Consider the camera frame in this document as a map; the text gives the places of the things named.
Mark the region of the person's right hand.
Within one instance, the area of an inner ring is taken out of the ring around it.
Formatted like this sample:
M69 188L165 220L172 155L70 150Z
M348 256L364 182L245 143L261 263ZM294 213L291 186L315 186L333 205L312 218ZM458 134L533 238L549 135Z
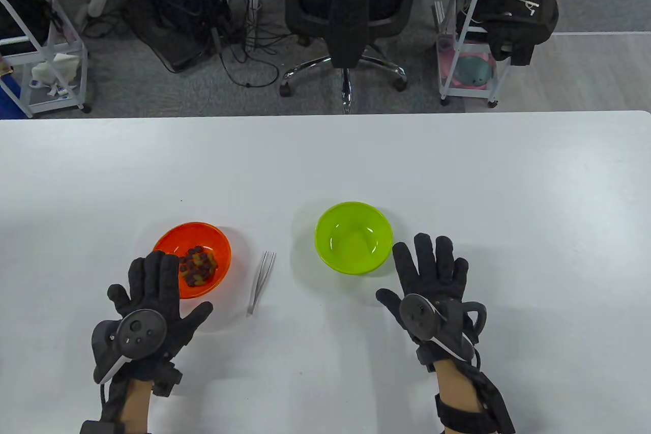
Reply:
M449 237L432 241L420 233L414 245L415 257L407 244L393 246L403 296L380 289L376 298L417 345L417 358L428 371L435 370L435 362L451 360L464 371L478 373L481 357L476 347L487 310L482 303L463 301L469 264L454 257Z

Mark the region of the person's left hand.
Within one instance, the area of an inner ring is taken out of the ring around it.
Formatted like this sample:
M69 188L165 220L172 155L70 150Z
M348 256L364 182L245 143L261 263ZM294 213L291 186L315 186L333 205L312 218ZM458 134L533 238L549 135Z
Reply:
M198 327L214 310L211 302L204 301L186 317L181 317L178 271L177 256L151 252L147 257L133 260L128 271L128 290L121 284L108 287L108 299L121 317L126 317L136 310L150 309L160 313L167 325L167 334L162 346L144 359L125 364L116 373L114 380L158 381L160 367L171 362L181 349L190 343Z

